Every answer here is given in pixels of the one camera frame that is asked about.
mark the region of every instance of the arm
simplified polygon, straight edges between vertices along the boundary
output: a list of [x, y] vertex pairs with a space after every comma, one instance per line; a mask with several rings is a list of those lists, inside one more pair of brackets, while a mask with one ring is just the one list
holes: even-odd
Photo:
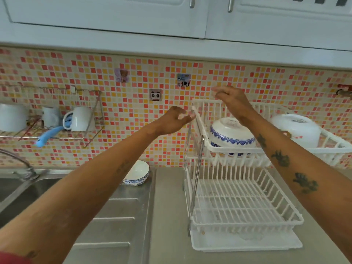
[[254, 134], [297, 199], [352, 262], [352, 181], [261, 117], [242, 90], [228, 86], [213, 90]]
[[179, 107], [86, 162], [57, 182], [0, 230], [0, 251], [59, 264], [143, 151], [159, 135], [178, 131], [194, 116]]

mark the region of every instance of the red sleeve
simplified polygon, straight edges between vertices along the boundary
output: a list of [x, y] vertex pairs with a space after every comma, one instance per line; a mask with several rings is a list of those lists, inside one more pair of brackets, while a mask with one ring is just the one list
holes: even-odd
[[0, 264], [32, 264], [28, 258], [0, 252]]

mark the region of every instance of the beige countertop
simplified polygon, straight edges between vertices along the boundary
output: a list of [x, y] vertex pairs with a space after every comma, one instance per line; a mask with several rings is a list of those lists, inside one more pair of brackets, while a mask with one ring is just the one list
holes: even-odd
[[[348, 260], [298, 203], [282, 178], [271, 170], [277, 183], [296, 205], [305, 222], [294, 228], [303, 248], [284, 251], [204, 253], [192, 248], [187, 232], [187, 207], [182, 190], [182, 168], [158, 168], [153, 212], [151, 264], [349, 264]], [[344, 171], [352, 178], [352, 172]]]

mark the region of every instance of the blue utensil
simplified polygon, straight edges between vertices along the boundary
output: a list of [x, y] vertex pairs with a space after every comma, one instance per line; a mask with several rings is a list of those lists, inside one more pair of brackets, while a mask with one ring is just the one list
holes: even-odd
[[[72, 116], [70, 115], [65, 120], [66, 128], [69, 128], [71, 126], [71, 122], [72, 122]], [[50, 138], [54, 137], [56, 134], [58, 134], [60, 131], [64, 129], [65, 128], [63, 126], [59, 126], [46, 131], [38, 138], [38, 140], [36, 141], [36, 146], [38, 148], [43, 147]]]

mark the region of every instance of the white cabinet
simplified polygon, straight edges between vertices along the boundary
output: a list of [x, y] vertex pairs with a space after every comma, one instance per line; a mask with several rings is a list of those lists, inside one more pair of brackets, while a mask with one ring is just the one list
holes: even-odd
[[205, 37], [208, 15], [208, 0], [5, 0], [5, 2], [10, 19], [15, 23], [194, 38]]
[[352, 51], [352, 0], [210, 0], [206, 39]]

